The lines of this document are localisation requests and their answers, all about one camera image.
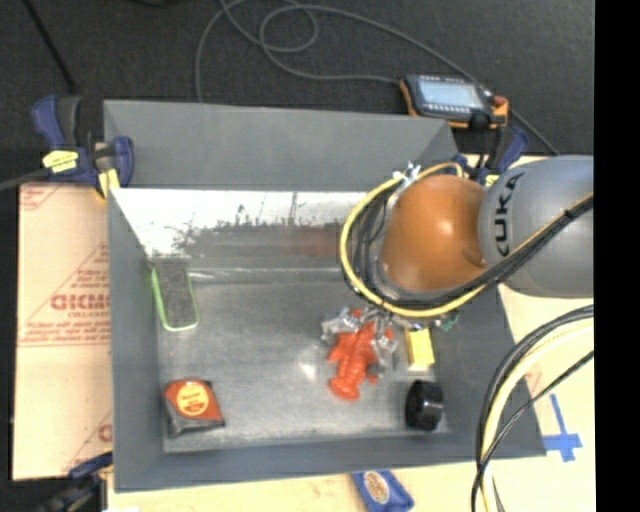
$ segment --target handheld meter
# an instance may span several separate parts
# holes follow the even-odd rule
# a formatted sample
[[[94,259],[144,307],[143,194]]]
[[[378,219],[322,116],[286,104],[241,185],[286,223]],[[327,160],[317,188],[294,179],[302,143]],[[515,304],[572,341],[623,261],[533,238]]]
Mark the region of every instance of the handheld meter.
[[[441,75],[407,75],[400,89],[412,116],[438,117],[453,128],[472,130],[507,124],[507,99],[476,82]]]

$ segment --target black carpet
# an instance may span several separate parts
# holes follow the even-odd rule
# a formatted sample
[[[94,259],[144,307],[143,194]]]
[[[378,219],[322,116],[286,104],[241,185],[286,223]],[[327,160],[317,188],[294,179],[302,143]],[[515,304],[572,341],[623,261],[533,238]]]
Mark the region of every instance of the black carpet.
[[[236,5],[233,14],[255,37],[266,14],[291,4],[254,0]],[[507,97],[512,108],[558,152],[594,153],[593,0],[319,0],[316,5],[374,20],[428,45]],[[161,7],[129,0],[3,0],[0,181],[39,167],[46,146],[34,131],[29,110],[43,96],[82,95],[78,132],[91,131],[96,136],[102,133],[105,98],[198,101],[196,51],[209,20],[219,11],[215,0],[174,0]],[[406,39],[353,16],[326,9],[310,12],[319,28],[316,43],[304,52],[277,54],[296,70],[392,79],[412,72],[454,71]],[[266,27],[265,38],[273,46],[303,46],[312,29],[311,18],[297,11],[275,17]],[[224,17],[213,25],[202,46],[200,84],[203,101],[212,103],[406,113],[396,85],[293,75],[276,66]],[[514,120],[514,125],[525,129],[529,124]],[[530,153],[553,152],[534,132],[529,134]],[[461,151],[487,149],[482,136],[455,136]],[[15,190],[0,193],[0,512],[31,510],[64,485],[10,482],[15,200]],[[90,503],[83,510],[92,507]]]

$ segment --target digital display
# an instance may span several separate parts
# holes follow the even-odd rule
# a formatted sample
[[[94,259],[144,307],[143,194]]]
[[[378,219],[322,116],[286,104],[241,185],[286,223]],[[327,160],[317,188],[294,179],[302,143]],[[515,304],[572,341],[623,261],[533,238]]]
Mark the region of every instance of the digital display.
[[[419,86],[425,103],[483,108],[473,85],[420,80]]]

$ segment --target orange object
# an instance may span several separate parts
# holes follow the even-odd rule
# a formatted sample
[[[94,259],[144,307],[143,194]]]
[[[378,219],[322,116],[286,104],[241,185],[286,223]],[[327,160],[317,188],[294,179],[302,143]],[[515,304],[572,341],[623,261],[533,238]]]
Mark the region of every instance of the orange object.
[[[356,309],[351,314],[360,317],[362,311]],[[391,329],[385,331],[385,336],[392,339]],[[377,377],[367,375],[367,367],[378,362],[373,350],[375,326],[367,322],[355,333],[340,333],[336,337],[336,344],[331,349],[328,361],[339,361],[337,375],[329,381],[329,388],[340,398],[357,400],[360,398],[358,386],[367,377],[371,384],[377,382]]]
[[[485,192],[471,180],[442,174],[409,187],[391,212],[383,268],[405,290],[461,286],[487,267],[477,225]]]

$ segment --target cardboard sheet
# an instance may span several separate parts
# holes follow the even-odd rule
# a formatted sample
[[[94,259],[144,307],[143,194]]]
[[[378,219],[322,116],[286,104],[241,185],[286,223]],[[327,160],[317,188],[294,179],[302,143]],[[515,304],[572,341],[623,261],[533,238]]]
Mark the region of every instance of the cardboard sheet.
[[[65,475],[111,449],[106,201],[20,189],[13,478]]]

